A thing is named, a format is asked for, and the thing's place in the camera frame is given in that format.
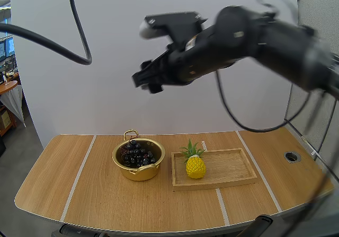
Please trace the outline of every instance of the black robotic arm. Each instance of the black robotic arm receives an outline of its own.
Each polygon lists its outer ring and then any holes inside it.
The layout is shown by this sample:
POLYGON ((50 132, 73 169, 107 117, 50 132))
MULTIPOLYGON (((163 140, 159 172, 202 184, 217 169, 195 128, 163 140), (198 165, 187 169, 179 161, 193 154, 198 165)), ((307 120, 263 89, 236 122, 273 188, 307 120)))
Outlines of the black robotic arm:
POLYGON ((140 35, 168 35, 173 43, 133 75, 136 87, 151 93, 162 85, 188 85, 195 79, 252 57, 305 91, 322 89, 338 97, 338 75, 331 51, 309 27, 287 24, 275 13, 256 13, 241 6, 220 11, 214 25, 196 12, 147 16, 140 35))

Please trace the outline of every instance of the yellow pineapple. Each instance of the yellow pineapple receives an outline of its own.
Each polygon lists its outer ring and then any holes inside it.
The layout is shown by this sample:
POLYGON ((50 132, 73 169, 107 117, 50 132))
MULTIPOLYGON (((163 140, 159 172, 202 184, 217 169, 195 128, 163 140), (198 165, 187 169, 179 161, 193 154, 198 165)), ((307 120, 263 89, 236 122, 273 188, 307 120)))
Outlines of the yellow pineapple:
POLYGON ((182 147, 182 149, 186 151, 182 151, 181 153, 185 155, 187 158, 185 163, 186 165, 186 172, 189 177, 193 179, 202 178, 206 173, 206 166, 203 160, 201 159, 201 154, 205 151, 202 149, 196 149, 198 143, 192 146, 191 139, 189 140, 189 145, 187 148, 182 147))

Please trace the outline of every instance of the grapes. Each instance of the grapes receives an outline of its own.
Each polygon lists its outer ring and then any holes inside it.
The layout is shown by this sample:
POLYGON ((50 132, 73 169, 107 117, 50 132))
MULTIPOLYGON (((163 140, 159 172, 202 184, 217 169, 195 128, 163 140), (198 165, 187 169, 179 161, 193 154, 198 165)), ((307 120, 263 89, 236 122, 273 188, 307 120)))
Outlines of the grapes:
POLYGON ((143 162, 142 162, 144 165, 149 165, 149 162, 147 159, 144 159, 143 162))
POLYGON ((124 154, 122 154, 122 164, 126 167, 139 168, 144 165, 154 164, 157 159, 151 151, 147 151, 147 144, 137 143, 136 140, 129 141, 125 146, 124 154))
POLYGON ((125 148, 127 150, 131 150, 133 148, 133 145, 128 143, 125 148))

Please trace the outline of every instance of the gold pot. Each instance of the gold pot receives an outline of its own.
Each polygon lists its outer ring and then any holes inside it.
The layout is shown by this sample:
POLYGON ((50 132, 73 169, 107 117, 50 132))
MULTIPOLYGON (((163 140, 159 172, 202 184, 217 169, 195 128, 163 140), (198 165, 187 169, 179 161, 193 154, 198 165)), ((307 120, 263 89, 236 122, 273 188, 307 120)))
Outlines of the gold pot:
POLYGON ((134 180, 134 181, 143 181, 143 180, 149 180, 153 178, 160 169, 160 163, 165 157, 165 149, 163 145, 161 145, 159 142, 148 139, 148 138, 141 138, 136 137, 133 140, 136 140, 138 143, 142 145, 143 148, 145 148, 147 151, 152 151, 152 154, 157 160, 154 164, 145 165, 139 168, 130 168, 123 165, 123 160, 121 158, 120 154, 120 148, 124 148, 129 140, 126 139, 126 134, 134 132, 137 136, 139 136, 139 133, 134 130, 127 130, 123 134, 123 142, 120 143, 117 147, 113 150, 113 161, 117 164, 118 167, 120 167, 121 173, 123 176, 125 176, 127 179, 134 180))

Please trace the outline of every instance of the pineapple leaves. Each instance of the pineapple leaves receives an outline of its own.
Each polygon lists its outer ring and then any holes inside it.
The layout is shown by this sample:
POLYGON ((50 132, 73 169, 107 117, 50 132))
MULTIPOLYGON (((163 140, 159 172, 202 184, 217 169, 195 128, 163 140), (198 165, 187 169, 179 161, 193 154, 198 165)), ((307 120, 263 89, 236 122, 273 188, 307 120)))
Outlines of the pineapple leaves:
POLYGON ((188 159, 193 156, 193 155, 198 155, 200 158, 201 154, 205 151, 201 148, 197 149, 197 144, 195 143, 194 145, 192 145, 191 139, 189 139, 189 144, 187 147, 181 147, 181 149, 183 149, 184 151, 182 151, 181 153, 187 158, 186 161, 184 163, 187 163, 188 159))
POLYGON ((189 152, 193 151, 191 139, 189 139, 189 152))
POLYGON ((202 154, 204 151, 205 151, 205 150, 198 149, 198 151, 197 151, 197 155, 198 155, 198 156, 201 156, 201 154, 202 154))

